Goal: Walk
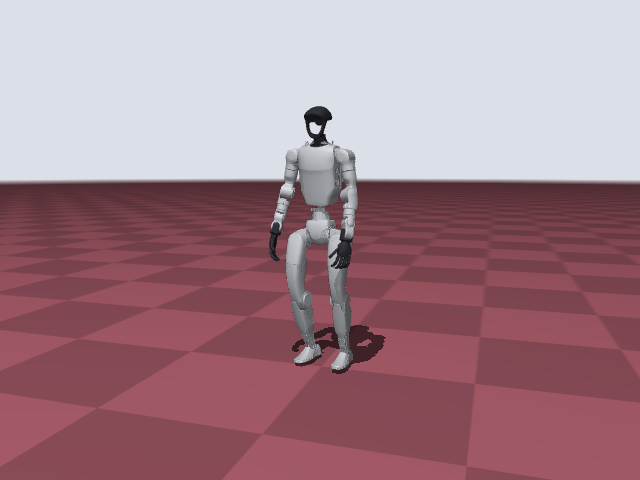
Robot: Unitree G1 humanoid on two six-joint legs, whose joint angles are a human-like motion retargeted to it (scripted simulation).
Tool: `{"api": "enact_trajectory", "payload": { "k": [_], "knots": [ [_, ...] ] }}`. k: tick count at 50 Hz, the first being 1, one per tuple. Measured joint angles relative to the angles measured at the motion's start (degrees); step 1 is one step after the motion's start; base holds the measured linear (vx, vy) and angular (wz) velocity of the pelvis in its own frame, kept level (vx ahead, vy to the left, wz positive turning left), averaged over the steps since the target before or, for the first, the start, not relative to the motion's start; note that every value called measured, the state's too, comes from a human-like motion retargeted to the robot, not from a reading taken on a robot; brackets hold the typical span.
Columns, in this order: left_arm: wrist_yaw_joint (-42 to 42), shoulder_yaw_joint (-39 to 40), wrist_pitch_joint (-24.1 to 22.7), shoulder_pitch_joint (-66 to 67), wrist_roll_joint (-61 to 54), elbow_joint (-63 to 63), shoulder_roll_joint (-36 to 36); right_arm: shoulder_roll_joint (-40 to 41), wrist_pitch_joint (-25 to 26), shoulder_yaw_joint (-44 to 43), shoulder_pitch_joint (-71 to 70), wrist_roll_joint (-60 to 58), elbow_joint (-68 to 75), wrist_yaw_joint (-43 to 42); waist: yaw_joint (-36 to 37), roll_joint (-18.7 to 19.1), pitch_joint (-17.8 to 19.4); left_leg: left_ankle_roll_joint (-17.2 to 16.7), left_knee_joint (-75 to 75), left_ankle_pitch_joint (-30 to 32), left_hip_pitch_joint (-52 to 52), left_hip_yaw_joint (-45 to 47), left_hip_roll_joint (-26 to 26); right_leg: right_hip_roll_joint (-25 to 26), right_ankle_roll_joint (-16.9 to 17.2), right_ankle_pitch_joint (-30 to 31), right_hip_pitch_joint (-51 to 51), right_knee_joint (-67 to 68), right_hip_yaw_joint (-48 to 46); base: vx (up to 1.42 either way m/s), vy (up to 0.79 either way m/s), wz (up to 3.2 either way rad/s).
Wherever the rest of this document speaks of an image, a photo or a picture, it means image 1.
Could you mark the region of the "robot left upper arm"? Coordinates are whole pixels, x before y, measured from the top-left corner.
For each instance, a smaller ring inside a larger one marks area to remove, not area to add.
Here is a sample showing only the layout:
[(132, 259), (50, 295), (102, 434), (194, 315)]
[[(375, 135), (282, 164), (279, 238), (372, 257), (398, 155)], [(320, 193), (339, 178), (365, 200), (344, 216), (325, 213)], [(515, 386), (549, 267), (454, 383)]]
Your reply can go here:
[[(351, 150), (335, 148), (336, 161), (341, 164), (342, 178), (346, 188), (340, 193), (343, 202), (348, 202), (348, 190), (354, 188), (357, 191), (357, 178), (355, 171), (355, 154)], [(358, 195), (358, 192), (357, 192)]]

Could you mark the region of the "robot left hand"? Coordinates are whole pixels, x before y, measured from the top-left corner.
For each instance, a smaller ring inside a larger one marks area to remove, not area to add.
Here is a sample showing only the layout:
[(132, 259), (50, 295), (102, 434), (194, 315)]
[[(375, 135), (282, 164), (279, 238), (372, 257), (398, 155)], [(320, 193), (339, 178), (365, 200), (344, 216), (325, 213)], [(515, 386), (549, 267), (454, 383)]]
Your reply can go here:
[[(345, 229), (343, 228), (341, 230), (340, 239), (339, 239), (341, 242), (338, 244), (338, 247), (329, 256), (329, 258), (332, 258), (333, 255), (337, 252), (336, 260), (331, 265), (331, 267), (334, 267), (339, 261), (339, 263), (338, 263), (337, 267), (335, 267), (335, 269), (338, 269), (338, 268), (342, 269), (343, 267), (347, 268), (349, 266), (349, 264), (350, 264), (350, 256), (351, 256), (350, 243), (352, 242), (353, 237), (352, 237), (352, 239), (348, 239), (348, 238), (345, 238), (344, 236), (345, 236)], [(344, 259), (343, 259), (343, 257), (344, 257)], [(340, 258), (340, 260), (339, 260), (339, 258)], [(347, 260), (347, 263), (346, 263), (346, 260)], [(343, 261), (343, 264), (342, 264), (342, 261)]]

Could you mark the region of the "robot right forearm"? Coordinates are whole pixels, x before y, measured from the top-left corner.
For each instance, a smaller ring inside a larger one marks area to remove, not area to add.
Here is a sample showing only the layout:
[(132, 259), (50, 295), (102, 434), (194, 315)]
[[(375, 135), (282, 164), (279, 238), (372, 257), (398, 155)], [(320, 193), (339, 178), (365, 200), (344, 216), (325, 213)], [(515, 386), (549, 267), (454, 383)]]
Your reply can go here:
[(279, 232), (283, 230), (283, 223), (287, 216), (288, 207), (290, 207), (290, 202), (287, 199), (284, 199), (283, 197), (280, 196), (281, 189), (280, 189), (280, 193), (277, 201), (277, 208), (274, 214), (274, 221), (271, 224), (271, 229), (272, 229), (273, 224), (275, 222), (278, 222), (280, 224)]

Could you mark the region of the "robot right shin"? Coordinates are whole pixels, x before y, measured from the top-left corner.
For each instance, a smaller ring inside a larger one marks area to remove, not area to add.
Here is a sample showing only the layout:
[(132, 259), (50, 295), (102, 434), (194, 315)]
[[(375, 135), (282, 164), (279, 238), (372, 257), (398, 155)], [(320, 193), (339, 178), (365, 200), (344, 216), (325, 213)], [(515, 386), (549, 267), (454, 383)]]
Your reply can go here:
[[(294, 315), (295, 322), (297, 324), (298, 329), (302, 333), (303, 340), (306, 344), (306, 347), (311, 347), (311, 349), (316, 348), (315, 337), (314, 337), (314, 313), (313, 307), (309, 306), (308, 308), (299, 308), (296, 302), (291, 302), (292, 312)], [(308, 346), (307, 346), (307, 343)]]

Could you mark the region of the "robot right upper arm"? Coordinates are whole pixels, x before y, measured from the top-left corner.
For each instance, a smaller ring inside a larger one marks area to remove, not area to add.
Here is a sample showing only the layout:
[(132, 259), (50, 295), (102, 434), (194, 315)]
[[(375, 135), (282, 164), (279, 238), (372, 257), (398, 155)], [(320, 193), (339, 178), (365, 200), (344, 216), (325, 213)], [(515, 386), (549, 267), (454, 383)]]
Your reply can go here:
[(285, 184), (282, 186), (280, 194), (283, 198), (293, 199), (296, 194), (294, 185), (299, 171), (297, 158), (299, 149), (300, 148), (291, 149), (286, 154)]

